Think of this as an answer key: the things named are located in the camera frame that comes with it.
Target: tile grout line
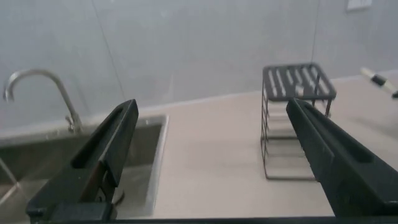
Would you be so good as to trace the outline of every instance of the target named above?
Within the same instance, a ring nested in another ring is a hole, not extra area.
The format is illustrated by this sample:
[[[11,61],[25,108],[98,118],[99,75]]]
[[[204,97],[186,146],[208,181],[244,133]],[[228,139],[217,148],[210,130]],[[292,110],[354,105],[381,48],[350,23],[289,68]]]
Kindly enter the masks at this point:
[[[314,52],[315,52],[315,44],[316,44],[316,39],[317,39],[318,16],[319,16],[319,10],[320,10],[320,1],[321,0],[318,0],[317,14],[315,16],[315,28],[314,28],[313,40],[312,40],[311,62],[313,62],[313,55],[314,55]]]
[[[111,53],[111,49],[109,48],[109,43],[108,43],[108,40],[107,40],[107,38],[105,36],[105,32],[104,32],[103,26],[101,24],[100,17],[98,16],[98,10],[97,10],[97,8],[95,6],[94,0],[91,0],[91,4],[93,5],[95,16],[97,18],[98,25],[99,25],[99,27],[101,29],[101,33],[102,33],[103,39],[105,41],[106,49],[108,50],[109,56],[111,57],[112,67],[113,67],[116,79],[118,80],[118,84],[119,84],[120,90],[122,92],[123,101],[126,101],[126,96],[124,95],[123,86],[122,86],[122,83],[121,83],[120,78],[119,78],[119,73],[116,70],[116,66],[115,66],[114,59],[113,59],[113,56],[112,56],[112,53]]]

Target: sink rim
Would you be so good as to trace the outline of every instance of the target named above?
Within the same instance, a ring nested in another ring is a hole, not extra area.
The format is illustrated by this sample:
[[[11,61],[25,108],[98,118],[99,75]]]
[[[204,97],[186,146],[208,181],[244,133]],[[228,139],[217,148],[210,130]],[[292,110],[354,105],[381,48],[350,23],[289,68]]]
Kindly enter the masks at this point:
[[[167,114],[158,114],[153,116],[139,117],[137,120],[137,128],[147,125],[161,124],[167,125],[169,116]],[[19,146],[23,144],[53,141],[57,139],[74,138],[77,136],[88,136],[90,135],[103,121],[97,123],[83,124],[81,133],[71,133],[69,130],[62,126],[46,131],[38,131],[29,134],[20,134],[16,136],[0,137],[0,150],[4,147]]]
[[[47,131],[44,133],[32,133],[30,135],[16,136],[13,138],[6,139],[8,141],[0,140],[0,150],[2,147],[20,146],[24,144],[31,144],[31,143],[33,144],[36,142],[53,141],[57,139],[65,139],[65,138],[73,138],[78,136],[89,135],[96,129],[96,127],[98,127],[98,125],[99,123],[89,126],[84,126],[83,128],[85,129],[85,131],[83,131],[81,134],[69,133],[66,128],[61,128],[50,132]],[[155,155],[152,163],[152,169],[150,172],[147,195],[144,200],[145,204],[142,207],[142,210],[144,211],[144,217],[148,215],[153,215],[155,209],[157,190],[159,187],[160,169],[162,166],[164,147],[167,139],[167,130],[169,127],[169,116],[167,114],[143,116],[137,120],[137,125],[136,125],[136,128],[155,126],[155,125],[160,125],[160,132],[155,147]],[[57,132],[57,134],[48,137],[49,134],[53,134],[54,132]]]

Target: backsplash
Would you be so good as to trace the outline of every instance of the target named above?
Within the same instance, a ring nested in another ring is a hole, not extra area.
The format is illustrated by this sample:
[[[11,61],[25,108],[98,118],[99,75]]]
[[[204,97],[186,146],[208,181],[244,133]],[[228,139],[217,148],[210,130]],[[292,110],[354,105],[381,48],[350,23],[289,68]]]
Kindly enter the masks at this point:
[[[0,82],[16,70],[60,76],[85,118],[261,89],[263,66],[316,61],[329,77],[397,68],[398,1],[346,12],[346,0],[3,0]],[[0,130],[61,121],[56,86],[29,77],[0,100]]]

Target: wall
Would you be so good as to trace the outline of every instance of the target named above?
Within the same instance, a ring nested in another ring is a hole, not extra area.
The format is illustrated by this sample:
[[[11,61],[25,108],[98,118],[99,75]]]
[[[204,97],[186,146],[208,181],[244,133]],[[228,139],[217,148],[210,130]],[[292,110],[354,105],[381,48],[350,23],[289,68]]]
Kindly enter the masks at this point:
[[[58,74],[81,116],[123,100],[91,1],[0,1],[0,85],[27,68]],[[0,129],[68,114],[56,86],[44,77],[22,80],[14,96],[13,103],[0,100]]]
[[[262,67],[319,62],[331,77],[396,68],[398,2],[345,11],[346,0],[3,0],[0,85],[14,71],[60,75],[85,118],[139,106],[254,91]],[[62,120],[55,85],[27,78],[0,100],[0,130]]]
[[[346,12],[346,0],[321,0],[313,60],[330,77],[398,68],[398,1],[377,0],[366,10]]]

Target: wall outlet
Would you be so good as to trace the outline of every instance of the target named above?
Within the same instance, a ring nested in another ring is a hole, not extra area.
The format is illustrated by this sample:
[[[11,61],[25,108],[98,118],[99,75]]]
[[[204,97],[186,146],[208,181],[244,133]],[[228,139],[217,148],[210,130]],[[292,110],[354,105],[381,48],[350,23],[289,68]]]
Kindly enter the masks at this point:
[[[371,7],[372,0],[348,0],[347,11]]]

